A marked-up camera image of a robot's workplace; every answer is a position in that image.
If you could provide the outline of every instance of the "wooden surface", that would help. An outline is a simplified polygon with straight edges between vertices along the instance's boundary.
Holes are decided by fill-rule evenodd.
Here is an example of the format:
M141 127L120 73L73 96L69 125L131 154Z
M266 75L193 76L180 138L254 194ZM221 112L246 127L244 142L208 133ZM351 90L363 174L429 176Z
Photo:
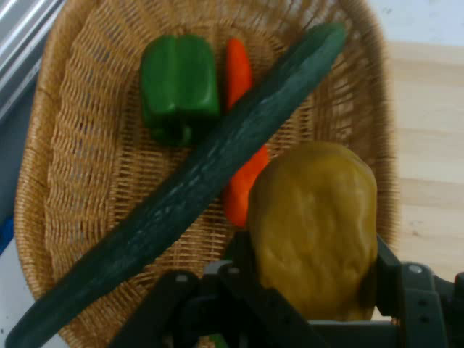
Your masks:
M464 48L392 43L402 225L399 258L464 271Z

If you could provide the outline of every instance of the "green bell pepper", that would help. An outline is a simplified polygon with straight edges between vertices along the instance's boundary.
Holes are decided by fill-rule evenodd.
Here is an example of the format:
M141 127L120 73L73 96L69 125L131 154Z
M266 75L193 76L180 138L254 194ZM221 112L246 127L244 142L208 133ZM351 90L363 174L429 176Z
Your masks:
M154 140L168 146L201 141L220 116L215 60L195 35L161 36L140 66L142 118Z

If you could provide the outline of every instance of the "blue object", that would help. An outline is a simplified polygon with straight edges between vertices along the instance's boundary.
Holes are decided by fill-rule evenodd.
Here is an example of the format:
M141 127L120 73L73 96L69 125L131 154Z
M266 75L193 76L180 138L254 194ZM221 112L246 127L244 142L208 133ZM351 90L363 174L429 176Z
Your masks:
M8 218L0 227L0 255L6 249L15 234L13 217Z

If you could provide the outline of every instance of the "carrot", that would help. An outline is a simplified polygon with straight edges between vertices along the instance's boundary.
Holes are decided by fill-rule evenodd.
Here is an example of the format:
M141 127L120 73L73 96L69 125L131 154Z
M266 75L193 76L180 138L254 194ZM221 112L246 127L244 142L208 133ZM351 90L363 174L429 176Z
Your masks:
M226 52L227 110L229 110L251 87L252 66L247 50L237 38L227 43ZM264 145L229 181L223 193L225 216L235 226L247 225L248 196L254 181L269 163Z

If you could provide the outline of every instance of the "green cucumber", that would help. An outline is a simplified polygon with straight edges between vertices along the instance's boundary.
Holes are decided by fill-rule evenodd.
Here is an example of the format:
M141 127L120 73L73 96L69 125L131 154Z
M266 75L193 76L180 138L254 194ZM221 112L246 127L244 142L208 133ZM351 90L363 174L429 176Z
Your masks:
M80 311L142 271L177 241L329 73L344 39L344 27L336 23L305 33L181 168L24 314L9 333L6 348L40 347Z

